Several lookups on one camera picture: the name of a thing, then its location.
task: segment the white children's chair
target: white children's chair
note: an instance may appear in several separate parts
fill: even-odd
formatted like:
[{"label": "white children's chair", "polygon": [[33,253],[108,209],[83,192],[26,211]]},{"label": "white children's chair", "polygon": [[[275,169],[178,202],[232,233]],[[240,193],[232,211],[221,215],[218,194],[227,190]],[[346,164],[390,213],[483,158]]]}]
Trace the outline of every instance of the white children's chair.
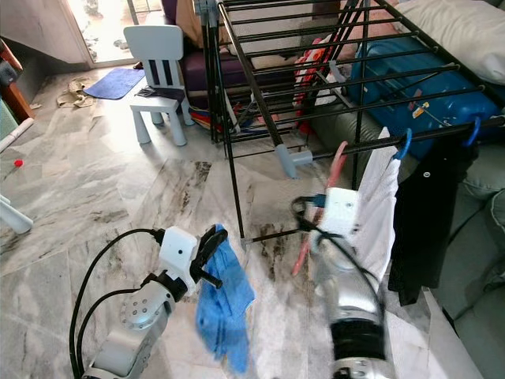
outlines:
[{"label": "white children's chair", "polygon": [[[125,38],[133,57],[142,61],[145,76],[150,87],[176,88],[184,91],[178,74],[177,61],[182,58],[182,30],[174,25],[137,25],[125,28]],[[170,131],[177,146],[186,144],[184,132],[177,116],[179,102],[162,96],[134,96],[130,104],[133,121],[140,144],[151,141],[149,132],[140,113],[151,113],[154,124],[163,123],[162,112],[170,119]],[[186,97],[181,102],[182,114],[186,125],[195,122],[189,115],[189,102]]]}]

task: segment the blue towel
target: blue towel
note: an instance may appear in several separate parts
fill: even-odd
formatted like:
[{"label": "blue towel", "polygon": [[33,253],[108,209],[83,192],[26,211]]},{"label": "blue towel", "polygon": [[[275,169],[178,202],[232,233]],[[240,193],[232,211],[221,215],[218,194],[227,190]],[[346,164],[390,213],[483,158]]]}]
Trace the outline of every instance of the blue towel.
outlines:
[{"label": "blue towel", "polygon": [[205,271],[221,279],[223,286],[217,290],[208,282],[202,283],[196,329],[216,359],[227,355],[230,368],[244,373],[249,359],[245,311],[254,300],[254,290],[228,239],[219,245]]}]

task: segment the blue suitcase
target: blue suitcase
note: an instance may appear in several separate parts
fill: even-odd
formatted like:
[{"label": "blue suitcase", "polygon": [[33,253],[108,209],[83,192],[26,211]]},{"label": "blue suitcase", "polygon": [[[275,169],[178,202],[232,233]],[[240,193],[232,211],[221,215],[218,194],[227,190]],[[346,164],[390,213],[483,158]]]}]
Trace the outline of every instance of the blue suitcase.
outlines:
[{"label": "blue suitcase", "polygon": [[[368,43],[367,56],[413,51],[422,48],[424,46],[420,42],[410,37],[384,39]],[[445,62],[433,53],[376,59],[366,63],[365,76],[374,77],[390,73],[401,73],[416,69],[440,67],[444,64]],[[351,73],[351,80],[359,79],[360,74],[361,63],[355,63]],[[378,100],[388,101],[475,87],[455,71],[439,73],[418,84],[411,85],[427,76],[418,75],[366,83],[364,104],[375,103]],[[351,99],[357,102],[360,96],[360,85],[349,86],[349,94]],[[390,133],[395,136],[405,134],[407,128],[411,128],[414,133],[418,133],[444,126],[472,122],[476,116],[481,117],[482,120],[487,120],[493,115],[500,114],[499,108],[481,92],[403,103],[371,109],[368,112],[380,124],[387,126]],[[409,153],[418,159],[422,159],[431,146],[432,141],[430,140],[418,141],[411,144]]]}]

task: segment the white pillow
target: white pillow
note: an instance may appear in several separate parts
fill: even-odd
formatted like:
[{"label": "white pillow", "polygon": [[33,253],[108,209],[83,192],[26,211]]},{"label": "white pillow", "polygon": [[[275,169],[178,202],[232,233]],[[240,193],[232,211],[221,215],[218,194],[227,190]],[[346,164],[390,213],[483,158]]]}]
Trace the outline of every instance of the white pillow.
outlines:
[{"label": "white pillow", "polygon": [[504,11],[470,0],[412,0],[396,9],[481,79],[505,85]]}]

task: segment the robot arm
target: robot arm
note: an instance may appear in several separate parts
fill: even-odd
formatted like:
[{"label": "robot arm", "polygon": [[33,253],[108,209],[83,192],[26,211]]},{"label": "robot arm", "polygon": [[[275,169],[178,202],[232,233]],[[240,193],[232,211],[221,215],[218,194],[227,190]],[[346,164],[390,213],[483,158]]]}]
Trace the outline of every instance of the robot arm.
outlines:
[{"label": "robot arm", "polygon": [[334,350],[334,379],[394,379],[384,354],[383,304],[379,283],[360,267],[352,241],[357,192],[331,188],[324,197],[320,226],[305,219],[306,201],[322,206],[320,195],[299,198],[293,211],[300,228],[310,232],[316,291],[323,296]]},{"label": "robot arm", "polygon": [[198,240],[171,227],[165,231],[160,250],[162,272],[150,274],[141,289],[124,303],[118,323],[112,328],[83,378],[138,378],[148,365],[151,350],[165,330],[175,304],[190,295],[204,279],[220,288],[222,282],[203,270],[227,232],[209,229]]},{"label": "robot arm", "polygon": [[[395,379],[394,367],[385,359],[383,315],[372,292],[376,289],[336,245],[321,237],[313,241],[311,257],[333,339],[333,378]],[[345,240],[334,239],[349,247]]]}]

